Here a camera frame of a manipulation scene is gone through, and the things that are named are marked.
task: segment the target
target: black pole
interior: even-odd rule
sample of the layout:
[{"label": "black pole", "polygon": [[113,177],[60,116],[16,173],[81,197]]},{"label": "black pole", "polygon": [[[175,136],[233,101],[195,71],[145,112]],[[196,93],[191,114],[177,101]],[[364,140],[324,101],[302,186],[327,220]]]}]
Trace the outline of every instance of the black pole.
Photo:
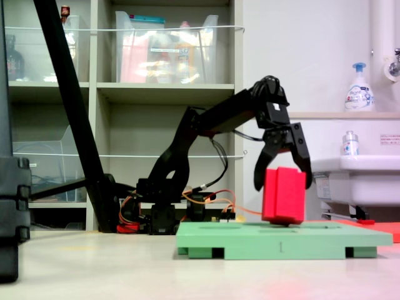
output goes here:
[{"label": "black pole", "polygon": [[3,0],[0,2],[0,156],[12,156]]},{"label": "black pole", "polygon": [[103,173],[101,167],[56,1],[34,0],[34,3],[57,76],[62,102],[74,136],[83,173],[87,179],[86,189],[99,229],[105,233],[115,233],[119,219],[115,182],[112,176],[106,176]]},{"label": "black pole", "polygon": [[85,177],[104,177],[55,0],[34,0]]}]

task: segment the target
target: green board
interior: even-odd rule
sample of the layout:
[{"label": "green board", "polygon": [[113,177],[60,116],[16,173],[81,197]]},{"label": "green board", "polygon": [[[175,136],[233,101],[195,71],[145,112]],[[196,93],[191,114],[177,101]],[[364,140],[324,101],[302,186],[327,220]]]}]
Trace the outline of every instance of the green board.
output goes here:
[{"label": "green board", "polygon": [[337,222],[289,227],[263,223],[182,222],[177,250],[189,258],[344,259],[375,258],[391,234]]}]

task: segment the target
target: table surface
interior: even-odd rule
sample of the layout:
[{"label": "table surface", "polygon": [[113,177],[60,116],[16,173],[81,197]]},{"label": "table surface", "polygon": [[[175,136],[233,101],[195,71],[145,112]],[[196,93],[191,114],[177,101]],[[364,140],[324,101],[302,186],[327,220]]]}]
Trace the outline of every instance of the table surface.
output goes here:
[{"label": "table surface", "polygon": [[2,300],[399,300],[400,244],[377,259],[188,260],[174,236],[32,232]]}]

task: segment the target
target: red block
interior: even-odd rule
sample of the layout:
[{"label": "red block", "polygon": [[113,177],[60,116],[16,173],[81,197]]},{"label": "red block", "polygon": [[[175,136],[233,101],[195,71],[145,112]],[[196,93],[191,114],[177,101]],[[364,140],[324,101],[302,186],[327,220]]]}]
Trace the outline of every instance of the red block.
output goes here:
[{"label": "red block", "polygon": [[301,224],[305,197],[306,173],[288,167],[266,169],[262,220],[273,224]]}]

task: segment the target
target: white shelving unit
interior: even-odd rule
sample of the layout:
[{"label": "white shelving unit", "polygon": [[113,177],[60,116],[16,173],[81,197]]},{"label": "white shelving unit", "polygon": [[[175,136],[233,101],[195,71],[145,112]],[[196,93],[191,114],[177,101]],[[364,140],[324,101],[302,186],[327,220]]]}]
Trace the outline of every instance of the white shelving unit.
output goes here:
[{"label": "white shelving unit", "polygon": [[[210,14],[219,16],[219,25],[243,25],[243,0],[63,0],[71,14],[79,14],[90,29],[89,78],[81,82],[89,120],[100,154],[158,156],[171,143],[187,105],[213,106],[243,88],[243,31],[218,29],[217,84],[134,84],[116,82],[116,33],[97,29],[116,26],[115,11],[128,14],[162,16],[166,28],[179,27],[188,21],[191,27],[202,26]],[[39,28],[30,0],[6,0],[6,26]],[[12,125],[14,141],[57,140],[68,126],[56,82],[12,81]],[[216,138],[230,156],[243,155],[243,143],[233,134]],[[206,138],[199,137],[191,156],[215,156]],[[120,183],[135,186],[148,177],[156,158],[102,157],[105,173]],[[189,159],[188,185],[198,186],[218,177],[223,166],[218,157]],[[237,203],[243,198],[243,160],[229,159],[229,169],[212,190],[232,189]],[[222,209],[221,203],[207,204],[207,209]],[[86,209],[86,230],[97,229],[93,208],[88,203],[31,203],[37,209]],[[149,209],[150,204],[143,204]],[[185,209],[177,204],[176,209]]]}]

